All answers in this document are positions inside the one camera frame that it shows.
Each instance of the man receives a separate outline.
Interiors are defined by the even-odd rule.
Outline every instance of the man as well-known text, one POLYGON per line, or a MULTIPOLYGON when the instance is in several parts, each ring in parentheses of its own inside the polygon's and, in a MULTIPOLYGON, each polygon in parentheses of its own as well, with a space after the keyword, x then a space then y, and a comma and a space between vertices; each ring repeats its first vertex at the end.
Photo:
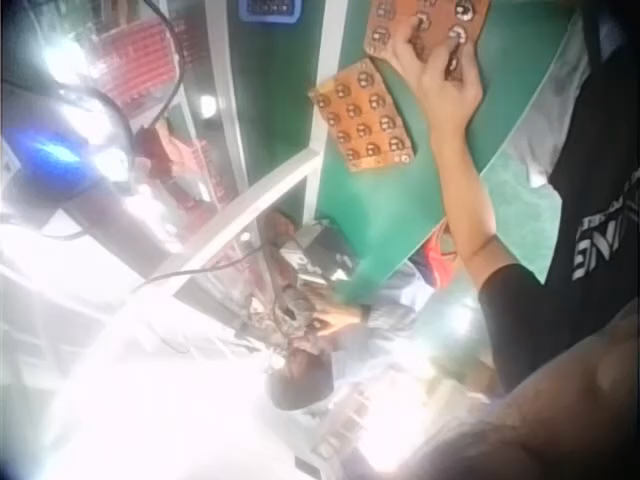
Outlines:
POLYGON ((366 305, 333 303, 313 291, 314 318, 324 323, 315 341, 294 341, 283 368, 268 378, 268 392, 281 410, 299 410, 326 400, 346 383, 362 382, 402 363, 409 331, 433 292, 405 263, 366 305))
POLYGON ((629 467, 640 456, 637 46, 615 51, 576 101, 550 177, 562 214, 540 284, 497 236, 467 147, 483 94, 474 48, 461 47, 463 78, 451 81, 445 72, 457 45, 436 48, 422 64, 409 42, 417 26, 412 19, 396 33, 388 58, 429 124, 449 227, 510 393, 484 421, 416 455, 406 478, 600 478, 629 467))

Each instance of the circuit board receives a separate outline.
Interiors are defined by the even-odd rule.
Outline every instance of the circuit board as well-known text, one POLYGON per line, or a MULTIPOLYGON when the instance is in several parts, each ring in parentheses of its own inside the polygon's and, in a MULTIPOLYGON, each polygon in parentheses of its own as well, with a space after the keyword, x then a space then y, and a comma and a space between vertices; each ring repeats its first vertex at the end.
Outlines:
MULTIPOLYGON (((372 0, 364 41, 365 51, 384 58, 385 49, 399 25, 418 16, 418 31, 412 37, 416 54, 426 62, 434 47, 447 37, 459 43, 475 43, 484 25, 489 0, 372 0)), ((460 77, 457 57, 449 64, 452 77, 460 77)))
POLYGON ((411 141, 382 76, 369 59, 309 92, 352 172, 406 164, 411 141))

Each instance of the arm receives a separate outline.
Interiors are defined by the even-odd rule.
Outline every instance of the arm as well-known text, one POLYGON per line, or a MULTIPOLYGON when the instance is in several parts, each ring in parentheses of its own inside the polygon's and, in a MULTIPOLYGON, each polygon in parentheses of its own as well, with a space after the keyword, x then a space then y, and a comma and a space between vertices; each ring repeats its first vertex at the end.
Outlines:
POLYGON ((479 288, 502 266, 517 263, 496 234, 493 207, 466 142, 466 128, 482 100, 482 84, 474 48, 460 49, 461 81, 446 78, 449 41, 433 50, 426 64, 409 42, 417 20, 400 29, 387 59, 418 98, 430 127, 430 142, 442 187, 447 220, 456 249, 479 288))

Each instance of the skin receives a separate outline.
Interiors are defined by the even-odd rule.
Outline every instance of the skin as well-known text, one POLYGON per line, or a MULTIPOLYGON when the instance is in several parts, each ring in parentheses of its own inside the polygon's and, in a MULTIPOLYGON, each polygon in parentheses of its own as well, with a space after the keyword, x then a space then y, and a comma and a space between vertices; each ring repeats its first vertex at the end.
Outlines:
MULTIPOLYGON (((460 49, 462 80, 449 80, 445 70, 456 44, 437 47, 423 64, 409 43, 417 24, 411 19, 397 31, 386 58, 424 112, 451 233, 479 288, 517 259, 497 236, 493 207, 467 146, 467 125, 483 95, 474 46, 460 49)), ((527 452, 579 472, 628 444, 638 421, 637 312, 637 303, 630 304, 607 328, 542 367, 497 405, 486 420, 514 427, 514 433, 486 452, 492 478, 543 476, 527 452)))

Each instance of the short sleeve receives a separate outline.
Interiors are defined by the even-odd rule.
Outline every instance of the short sleeve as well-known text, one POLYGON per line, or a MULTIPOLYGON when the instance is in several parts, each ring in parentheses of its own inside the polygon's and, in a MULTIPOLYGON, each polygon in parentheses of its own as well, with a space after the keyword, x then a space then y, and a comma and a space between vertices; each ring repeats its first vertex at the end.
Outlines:
POLYGON ((500 268, 480 288, 478 301, 506 392, 550 359, 554 329, 549 297, 535 275, 520 264, 500 268))

